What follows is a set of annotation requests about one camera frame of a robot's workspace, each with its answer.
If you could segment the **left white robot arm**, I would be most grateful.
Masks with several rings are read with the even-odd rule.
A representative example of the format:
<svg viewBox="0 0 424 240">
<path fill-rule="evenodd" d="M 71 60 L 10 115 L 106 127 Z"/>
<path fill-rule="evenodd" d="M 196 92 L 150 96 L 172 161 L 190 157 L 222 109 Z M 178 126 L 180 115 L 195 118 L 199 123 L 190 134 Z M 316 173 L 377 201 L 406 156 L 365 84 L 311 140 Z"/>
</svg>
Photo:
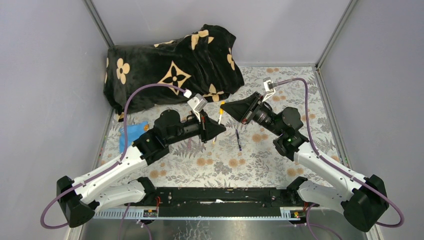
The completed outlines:
<svg viewBox="0 0 424 240">
<path fill-rule="evenodd" d="M 169 146 L 198 136 L 206 143 L 226 131 L 226 127 L 211 119 L 204 110 L 199 117 L 187 116 L 182 122 L 175 110 L 165 110 L 143 133 L 108 163 L 74 179 L 63 176 L 56 182 L 57 202 L 67 225 L 79 227 L 101 210 L 126 203 L 152 204 L 155 192 L 150 181 L 136 180 L 122 187 L 112 185 L 137 169 L 148 167 L 169 154 Z"/>
</svg>

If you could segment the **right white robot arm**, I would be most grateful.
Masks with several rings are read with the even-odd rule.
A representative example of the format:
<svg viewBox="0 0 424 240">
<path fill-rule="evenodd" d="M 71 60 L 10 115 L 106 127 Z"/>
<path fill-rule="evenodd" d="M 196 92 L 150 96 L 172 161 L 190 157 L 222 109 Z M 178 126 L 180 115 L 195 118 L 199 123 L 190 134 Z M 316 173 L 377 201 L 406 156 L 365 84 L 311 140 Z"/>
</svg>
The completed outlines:
<svg viewBox="0 0 424 240">
<path fill-rule="evenodd" d="M 325 187 L 298 177 L 286 193 L 291 205 L 309 202 L 332 209 L 362 232 L 368 232 L 389 208 L 383 199 L 387 191 L 380 177 L 366 177 L 339 162 L 331 167 L 314 152 L 310 140 L 299 131 L 304 124 L 297 108 L 286 107 L 275 113 L 258 92 L 220 108 L 243 125 L 255 122 L 275 134 L 273 144 L 281 156 L 312 170 L 330 184 Z"/>
</svg>

